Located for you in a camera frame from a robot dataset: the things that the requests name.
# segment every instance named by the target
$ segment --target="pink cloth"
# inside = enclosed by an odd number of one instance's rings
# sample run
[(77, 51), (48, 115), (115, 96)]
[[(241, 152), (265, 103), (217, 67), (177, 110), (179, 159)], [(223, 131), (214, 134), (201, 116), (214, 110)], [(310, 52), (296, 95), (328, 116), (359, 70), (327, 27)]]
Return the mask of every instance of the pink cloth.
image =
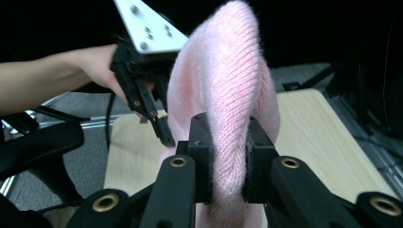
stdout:
[[(207, 112), (214, 144), (212, 202), (198, 205), (197, 227), (260, 227), (262, 206), (243, 202), (249, 117), (274, 142), (279, 130), (276, 91), (259, 49), (257, 19), (242, 1), (219, 8), (189, 37), (168, 87), (168, 124), (187, 141), (191, 118)], [(175, 154), (166, 148), (161, 161)]]

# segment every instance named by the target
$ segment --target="forearm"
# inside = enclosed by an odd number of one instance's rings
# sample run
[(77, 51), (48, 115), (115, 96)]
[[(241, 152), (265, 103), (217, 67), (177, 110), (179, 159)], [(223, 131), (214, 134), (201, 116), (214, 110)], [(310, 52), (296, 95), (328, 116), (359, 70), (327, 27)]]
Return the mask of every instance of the forearm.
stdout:
[(74, 51), (43, 59), (0, 64), (0, 116), (34, 108), (90, 82)]

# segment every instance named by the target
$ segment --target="human arm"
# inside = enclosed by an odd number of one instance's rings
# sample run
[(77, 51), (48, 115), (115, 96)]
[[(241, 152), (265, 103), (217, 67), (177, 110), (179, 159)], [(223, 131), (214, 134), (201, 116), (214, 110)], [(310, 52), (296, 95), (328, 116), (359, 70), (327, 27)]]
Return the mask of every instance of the human arm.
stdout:
[(116, 45), (76, 49), (48, 57), (0, 64), (0, 116), (39, 106), (88, 83), (125, 95), (109, 65)]

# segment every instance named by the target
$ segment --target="chair armrest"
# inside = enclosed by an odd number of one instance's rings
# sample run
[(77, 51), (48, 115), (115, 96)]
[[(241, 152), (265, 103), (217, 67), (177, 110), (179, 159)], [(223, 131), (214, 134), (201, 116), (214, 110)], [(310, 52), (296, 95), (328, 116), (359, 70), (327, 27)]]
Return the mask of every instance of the chair armrest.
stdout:
[(80, 123), (58, 123), (0, 144), (0, 180), (28, 170), (84, 143)]

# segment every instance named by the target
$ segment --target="pink knitted hat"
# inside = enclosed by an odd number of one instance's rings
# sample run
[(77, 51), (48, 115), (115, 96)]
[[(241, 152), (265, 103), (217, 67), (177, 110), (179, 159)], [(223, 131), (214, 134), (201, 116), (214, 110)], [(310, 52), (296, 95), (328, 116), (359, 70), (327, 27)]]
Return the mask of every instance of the pink knitted hat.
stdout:
[[(168, 124), (187, 141), (191, 118), (207, 112), (214, 145), (212, 202), (198, 205), (197, 227), (260, 227), (262, 206), (243, 201), (249, 117), (274, 142), (278, 102), (259, 50), (258, 22), (249, 6), (231, 1), (202, 23), (179, 53), (169, 82)], [(161, 161), (175, 154), (166, 148)]]

